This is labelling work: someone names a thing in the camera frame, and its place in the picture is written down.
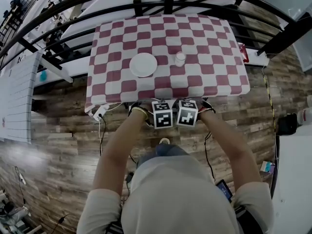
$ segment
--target hair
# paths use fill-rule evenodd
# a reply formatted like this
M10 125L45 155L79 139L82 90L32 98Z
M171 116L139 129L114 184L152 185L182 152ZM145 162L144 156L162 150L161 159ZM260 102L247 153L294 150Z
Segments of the hair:
M50 56L52 55L52 53L51 53L51 51L47 51L47 52L45 53L45 55L46 55L47 57L50 57Z

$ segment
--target white plate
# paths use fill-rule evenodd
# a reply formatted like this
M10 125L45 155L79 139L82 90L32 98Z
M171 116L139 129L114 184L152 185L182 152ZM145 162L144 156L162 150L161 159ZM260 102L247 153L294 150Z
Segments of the white plate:
M156 58L149 53L140 53L130 61L130 70L137 77L147 77L155 72L157 68Z

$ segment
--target white bottle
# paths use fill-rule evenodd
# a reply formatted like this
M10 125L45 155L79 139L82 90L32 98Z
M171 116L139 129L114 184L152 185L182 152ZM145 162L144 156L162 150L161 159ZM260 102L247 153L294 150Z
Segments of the white bottle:
M297 121L300 125L308 125L312 123L312 107L301 110L297 114Z

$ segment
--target shirt sleeve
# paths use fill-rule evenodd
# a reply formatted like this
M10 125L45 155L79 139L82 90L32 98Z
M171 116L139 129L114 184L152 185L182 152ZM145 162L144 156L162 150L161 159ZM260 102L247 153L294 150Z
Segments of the shirt sleeve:
M103 233L106 227L120 217L120 196L111 190L92 190L80 217L77 234Z
M251 182L242 185L235 194L234 206L244 206L258 222L263 233L271 233L273 228L273 203L269 185Z

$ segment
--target wooden floor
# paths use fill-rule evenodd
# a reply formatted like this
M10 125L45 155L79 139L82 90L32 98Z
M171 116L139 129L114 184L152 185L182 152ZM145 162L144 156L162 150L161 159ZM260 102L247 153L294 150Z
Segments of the wooden floor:
M242 4L243 9L250 7L250 4ZM265 27L252 20L250 24ZM221 118L245 134L260 166L263 160L274 159L272 111L261 70L247 69L247 72L251 84L247 95L209 101ZM312 94L312 76L301 72L292 48L273 58L264 72L277 117L307 107L306 96ZM51 232L66 214L70 215L55 233L76 232L95 174L99 158L98 124L84 112L86 84L87 79L83 77L75 79L73 84L60 82L36 89L35 94L44 95L47 100L34 105L39 113L32 113L33 144L0 142L0 189L5 189L16 205L22 204L14 170L14 166L18 166L27 181L26 186L21 186L32 214L27 219L34 226L41 224L47 232ZM127 111L122 106L105 115L104 145L126 117ZM73 137L49 138L53 137L52 133L72 133ZM207 129L201 123L193 130L174 127L155 131L144 126L132 154L138 159L151 151L160 138L169 137L208 169L203 144L206 134ZM213 138L208 141L207 150L216 179L225 179L233 190L229 162ZM128 169L135 169L130 159ZM270 183L272 178L263 175L263 179Z

